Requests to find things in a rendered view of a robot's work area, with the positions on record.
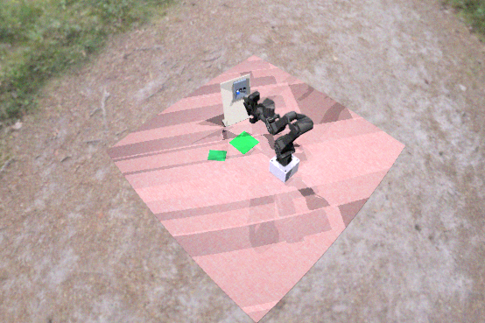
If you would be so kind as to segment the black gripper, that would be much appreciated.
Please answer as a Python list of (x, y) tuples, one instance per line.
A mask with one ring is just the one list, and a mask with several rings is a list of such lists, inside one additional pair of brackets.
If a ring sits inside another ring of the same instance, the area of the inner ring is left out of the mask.
[(256, 123), (261, 120), (260, 117), (263, 114), (263, 107), (257, 103), (257, 101), (260, 100), (260, 93), (256, 91), (248, 97), (243, 97), (243, 99), (245, 100), (243, 104), (247, 110), (248, 116), (253, 116), (253, 118), (249, 118), (250, 123)]

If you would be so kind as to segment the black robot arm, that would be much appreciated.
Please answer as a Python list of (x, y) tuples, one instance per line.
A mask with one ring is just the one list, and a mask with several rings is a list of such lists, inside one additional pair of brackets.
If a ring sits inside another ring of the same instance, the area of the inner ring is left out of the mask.
[[(277, 154), (276, 161), (284, 168), (292, 162), (292, 154), (295, 152), (293, 141), (300, 135), (313, 129), (313, 120), (306, 115), (299, 114), (295, 111), (287, 112), (280, 115), (275, 112), (275, 102), (266, 98), (263, 103), (259, 103), (263, 107), (263, 114), (260, 119), (265, 123), (267, 130), (273, 136), (285, 130), (288, 124), (289, 132), (275, 140), (275, 152)], [(279, 119), (276, 121), (276, 119)], [(291, 123), (293, 120), (298, 120)]]

